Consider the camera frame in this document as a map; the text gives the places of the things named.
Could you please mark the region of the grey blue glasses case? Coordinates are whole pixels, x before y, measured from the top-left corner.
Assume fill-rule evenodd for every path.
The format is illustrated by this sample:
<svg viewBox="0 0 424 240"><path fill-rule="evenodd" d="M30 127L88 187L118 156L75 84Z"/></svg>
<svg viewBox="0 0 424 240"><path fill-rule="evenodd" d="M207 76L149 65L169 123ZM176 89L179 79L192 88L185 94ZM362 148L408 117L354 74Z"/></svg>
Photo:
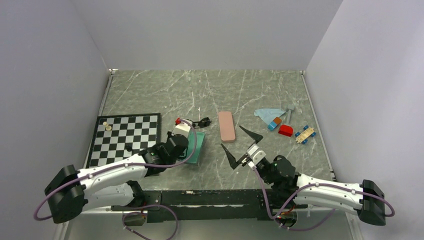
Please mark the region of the grey blue glasses case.
<svg viewBox="0 0 424 240"><path fill-rule="evenodd" d="M195 137L194 134L192 132L189 133L188 135L188 147L187 149L183 152L182 155L180 155L178 157L178 160L180 162L184 161L192 152L193 155L191 156L191 158L186 161L186 164L198 164L199 163L199 157L202 151L202 147L203 147L203 142L205 140L206 134L204 132L196 132L196 144L195 144Z"/></svg>

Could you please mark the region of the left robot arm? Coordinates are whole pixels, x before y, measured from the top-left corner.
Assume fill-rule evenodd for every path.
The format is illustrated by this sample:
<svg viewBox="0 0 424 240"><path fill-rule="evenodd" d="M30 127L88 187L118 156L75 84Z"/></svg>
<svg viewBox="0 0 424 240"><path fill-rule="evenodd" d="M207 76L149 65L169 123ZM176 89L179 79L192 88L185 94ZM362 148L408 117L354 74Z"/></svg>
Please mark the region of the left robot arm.
<svg viewBox="0 0 424 240"><path fill-rule="evenodd" d="M144 194L138 182L175 167L188 146L188 137L172 134L166 142L100 167L80 170L72 164L63 167L44 190L50 218L60 224L100 207L139 209L144 203Z"/></svg>

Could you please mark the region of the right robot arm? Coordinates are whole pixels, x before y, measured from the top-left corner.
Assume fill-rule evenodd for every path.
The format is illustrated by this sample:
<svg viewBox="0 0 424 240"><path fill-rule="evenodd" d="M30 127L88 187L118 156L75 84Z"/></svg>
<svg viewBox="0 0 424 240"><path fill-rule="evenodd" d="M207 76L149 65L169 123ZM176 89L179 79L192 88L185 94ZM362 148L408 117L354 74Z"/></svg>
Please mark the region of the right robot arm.
<svg viewBox="0 0 424 240"><path fill-rule="evenodd" d="M270 219L280 219L285 208L305 205L344 211L374 226L385 226L386 219L395 215L374 181L342 183L300 173L283 155L269 161L258 145L263 136L242 130L254 140L244 155L236 159L225 146L223 150L232 169L248 166L255 173L261 185L259 201Z"/></svg>

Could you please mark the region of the pink glasses case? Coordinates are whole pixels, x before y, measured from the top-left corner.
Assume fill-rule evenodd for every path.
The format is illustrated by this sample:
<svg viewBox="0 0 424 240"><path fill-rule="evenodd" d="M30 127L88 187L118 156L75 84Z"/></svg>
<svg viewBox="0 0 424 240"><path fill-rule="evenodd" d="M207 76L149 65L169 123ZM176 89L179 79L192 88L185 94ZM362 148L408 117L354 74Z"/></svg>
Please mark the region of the pink glasses case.
<svg viewBox="0 0 424 240"><path fill-rule="evenodd" d="M218 112L220 139L223 143L233 143L236 140L233 115L230 111Z"/></svg>

